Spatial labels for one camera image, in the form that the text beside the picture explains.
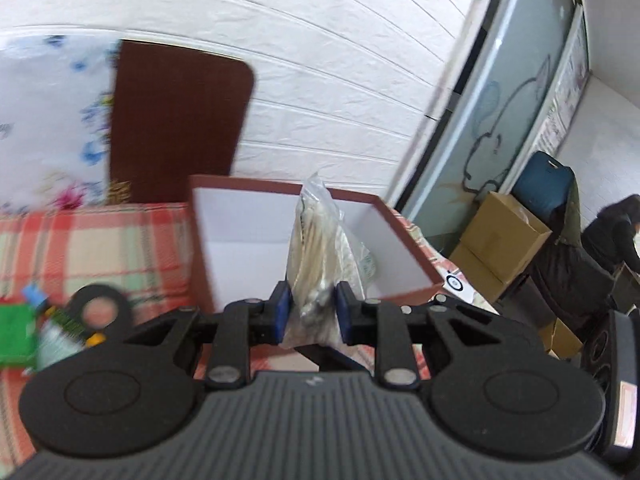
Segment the green flat object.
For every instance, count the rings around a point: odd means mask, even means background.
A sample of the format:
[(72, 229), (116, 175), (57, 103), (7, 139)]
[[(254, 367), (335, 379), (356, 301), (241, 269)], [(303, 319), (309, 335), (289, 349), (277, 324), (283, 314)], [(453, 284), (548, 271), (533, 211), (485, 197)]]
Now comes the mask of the green flat object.
[(2, 304), (0, 308), (1, 366), (34, 367), (36, 354), (35, 312), (28, 304)]

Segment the person in black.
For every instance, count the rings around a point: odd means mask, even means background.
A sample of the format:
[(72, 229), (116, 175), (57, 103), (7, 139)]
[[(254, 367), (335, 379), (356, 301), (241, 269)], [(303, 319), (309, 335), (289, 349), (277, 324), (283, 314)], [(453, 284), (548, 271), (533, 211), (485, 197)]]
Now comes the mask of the person in black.
[(582, 231), (582, 247), (609, 274), (626, 266), (639, 273), (634, 238), (639, 233), (639, 195), (631, 194), (601, 209)]

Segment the plaid red bed sheet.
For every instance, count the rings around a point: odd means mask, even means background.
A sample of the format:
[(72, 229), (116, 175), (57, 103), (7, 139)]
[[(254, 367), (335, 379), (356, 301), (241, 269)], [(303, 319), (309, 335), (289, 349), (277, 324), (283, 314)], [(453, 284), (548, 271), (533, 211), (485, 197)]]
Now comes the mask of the plaid red bed sheet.
[[(393, 210), (443, 278), (457, 278), (464, 299), (497, 313), (450, 260), (427, 243), (420, 229)], [(54, 304), (81, 286), (121, 288), (134, 304), (137, 322), (190, 304), (191, 243), (186, 205), (128, 205), (1, 215), (1, 305), (22, 301), (37, 283)], [(252, 371), (316, 370), (295, 351), (258, 346), (250, 350)], [(35, 453), (17, 411), (28, 372), (1, 367), (1, 479)]]

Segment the dark brown headboard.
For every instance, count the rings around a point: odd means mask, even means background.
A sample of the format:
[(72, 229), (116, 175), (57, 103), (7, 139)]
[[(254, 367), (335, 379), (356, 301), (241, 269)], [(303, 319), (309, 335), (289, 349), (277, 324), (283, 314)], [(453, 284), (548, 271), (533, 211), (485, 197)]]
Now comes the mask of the dark brown headboard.
[(192, 174), (230, 174), (254, 82), (250, 66), (236, 58), (124, 41), (108, 202), (184, 202)]

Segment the clear plastic bag of items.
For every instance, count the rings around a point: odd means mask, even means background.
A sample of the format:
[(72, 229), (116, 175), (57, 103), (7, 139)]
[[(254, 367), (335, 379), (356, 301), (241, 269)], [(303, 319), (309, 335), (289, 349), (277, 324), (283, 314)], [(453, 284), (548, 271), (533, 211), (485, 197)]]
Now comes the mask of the clear plastic bag of items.
[(288, 245), (285, 277), (293, 307), (282, 346), (339, 346), (335, 286), (346, 282), (362, 299), (375, 273), (369, 248), (349, 229), (344, 211), (318, 174), (313, 174), (299, 193)]

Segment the green patterned packet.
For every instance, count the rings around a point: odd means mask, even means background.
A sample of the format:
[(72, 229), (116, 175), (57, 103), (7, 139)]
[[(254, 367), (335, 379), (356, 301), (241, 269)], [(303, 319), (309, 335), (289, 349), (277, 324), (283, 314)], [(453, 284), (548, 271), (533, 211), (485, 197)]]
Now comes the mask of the green patterned packet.
[(74, 356), (87, 347), (96, 334), (77, 316), (66, 309), (45, 301), (38, 307), (39, 330), (36, 351), (36, 370)]

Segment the black tape roll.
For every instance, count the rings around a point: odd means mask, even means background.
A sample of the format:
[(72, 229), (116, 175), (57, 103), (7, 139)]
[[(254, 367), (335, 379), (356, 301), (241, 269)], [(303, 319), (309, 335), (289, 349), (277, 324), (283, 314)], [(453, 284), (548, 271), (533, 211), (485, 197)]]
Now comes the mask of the black tape roll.
[(75, 292), (66, 313), (80, 328), (80, 338), (127, 335), (134, 327), (134, 308), (125, 294), (107, 284), (89, 284)]

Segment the brown cardboard shoe box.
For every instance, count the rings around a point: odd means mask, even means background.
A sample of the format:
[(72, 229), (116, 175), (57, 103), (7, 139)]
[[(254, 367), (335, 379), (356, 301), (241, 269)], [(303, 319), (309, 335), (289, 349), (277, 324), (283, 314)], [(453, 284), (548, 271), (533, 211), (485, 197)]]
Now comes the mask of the brown cardboard shoe box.
[(192, 300), (206, 312), (266, 298), (284, 278), (355, 283), (359, 296), (422, 304), (442, 277), (378, 196), (232, 177), (189, 179)]

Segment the blue suitcase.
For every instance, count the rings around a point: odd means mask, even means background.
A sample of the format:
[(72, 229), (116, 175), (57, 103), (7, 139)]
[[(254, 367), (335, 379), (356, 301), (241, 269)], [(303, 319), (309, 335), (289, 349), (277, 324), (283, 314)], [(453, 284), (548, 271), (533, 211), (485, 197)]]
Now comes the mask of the blue suitcase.
[(514, 183), (511, 195), (539, 220), (548, 222), (553, 211), (565, 205), (574, 181), (570, 167), (536, 151)]

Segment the brown cardboard box stack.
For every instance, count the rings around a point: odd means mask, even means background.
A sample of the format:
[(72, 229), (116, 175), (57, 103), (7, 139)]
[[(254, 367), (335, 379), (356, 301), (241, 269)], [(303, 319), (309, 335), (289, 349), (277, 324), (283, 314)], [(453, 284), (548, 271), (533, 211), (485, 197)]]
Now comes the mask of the brown cardboard box stack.
[(551, 230), (512, 195), (490, 192), (449, 256), (491, 304), (525, 270)]

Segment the glass door with cartoon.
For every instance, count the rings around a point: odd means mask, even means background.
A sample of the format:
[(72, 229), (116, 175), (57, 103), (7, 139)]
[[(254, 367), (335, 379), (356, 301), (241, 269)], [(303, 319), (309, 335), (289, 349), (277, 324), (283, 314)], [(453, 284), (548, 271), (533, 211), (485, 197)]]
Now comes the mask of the glass door with cartoon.
[(570, 36), (576, 0), (491, 0), (446, 112), (400, 212), (450, 252), (490, 192), (506, 182)]

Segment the white round tag device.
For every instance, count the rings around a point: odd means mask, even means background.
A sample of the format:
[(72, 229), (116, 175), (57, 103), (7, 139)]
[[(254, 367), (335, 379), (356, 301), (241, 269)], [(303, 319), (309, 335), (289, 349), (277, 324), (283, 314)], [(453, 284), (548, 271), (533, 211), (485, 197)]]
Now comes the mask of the white round tag device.
[(469, 291), (469, 284), (464, 278), (460, 278), (458, 272), (446, 270), (442, 274), (442, 279), (444, 280), (444, 289), (447, 292), (452, 294), (462, 294), (464, 292), (466, 294)]

